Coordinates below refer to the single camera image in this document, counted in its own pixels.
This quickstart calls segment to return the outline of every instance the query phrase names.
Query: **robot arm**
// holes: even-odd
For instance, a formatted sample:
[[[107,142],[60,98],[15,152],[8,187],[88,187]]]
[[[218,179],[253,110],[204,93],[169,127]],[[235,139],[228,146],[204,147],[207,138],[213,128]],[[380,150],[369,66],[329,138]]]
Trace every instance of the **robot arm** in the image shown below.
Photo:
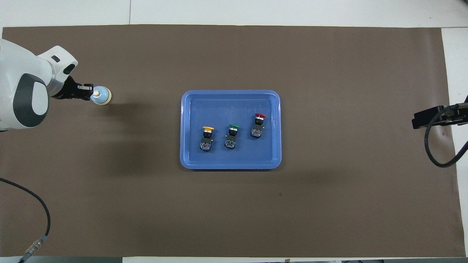
[[[77,65],[60,46],[35,56],[0,39],[0,131],[39,125],[47,114],[49,97],[107,104],[111,98],[107,88],[73,80],[70,73]]]

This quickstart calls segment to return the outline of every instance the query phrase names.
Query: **brown table surface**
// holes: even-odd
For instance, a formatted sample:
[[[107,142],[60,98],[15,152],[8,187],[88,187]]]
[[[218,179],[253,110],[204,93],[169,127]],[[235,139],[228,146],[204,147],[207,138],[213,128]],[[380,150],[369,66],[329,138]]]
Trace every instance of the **brown table surface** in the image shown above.
[[[60,45],[108,106],[50,101],[37,128],[0,134],[2,177],[47,203],[41,255],[465,256],[455,167],[434,166],[413,113],[448,105],[440,29],[123,25],[5,28],[35,54]],[[272,89],[283,161],[271,171],[185,169],[180,99]],[[454,153],[437,128],[437,158]],[[0,184],[0,256],[45,229]]]

